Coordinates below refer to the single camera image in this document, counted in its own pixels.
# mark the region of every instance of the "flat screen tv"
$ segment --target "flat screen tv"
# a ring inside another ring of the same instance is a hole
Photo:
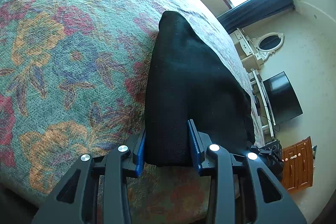
[[[285,72],[263,81],[273,113],[274,125],[301,115],[302,108]]]

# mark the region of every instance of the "floral pattern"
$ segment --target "floral pattern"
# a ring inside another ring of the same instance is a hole
[[[0,164],[15,167],[14,151],[11,147],[15,115],[10,97],[0,94]]]
[[[82,153],[105,155],[140,132],[165,10],[181,13],[252,94],[230,37],[200,0],[0,0],[0,183],[39,206]],[[146,165],[128,180],[132,223],[203,218],[209,185],[191,168]]]

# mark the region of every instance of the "floral bedspread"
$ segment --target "floral bedspread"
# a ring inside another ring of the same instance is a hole
[[[140,131],[158,22],[181,13],[252,93],[233,43],[200,0],[0,0],[0,179],[30,202],[83,153],[106,154]],[[263,135],[252,117],[257,144]],[[129,180],[133,223],[205,216],[209,179],[146,165]]]

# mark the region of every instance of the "folded black garment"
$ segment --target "folded black garment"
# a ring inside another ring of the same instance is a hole
[[[187,120],[230,153],[255,142],[251,98],[177,12],[159,23],[147,81],[145,161],[191,166]]]

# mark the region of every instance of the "wooden cabinet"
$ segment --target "wooden cabinet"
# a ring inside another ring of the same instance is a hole
[[[287,191],[295,192],[313,185],[313,154],[310,137],[284,148],[282,160],[285,166],[281,183]]]

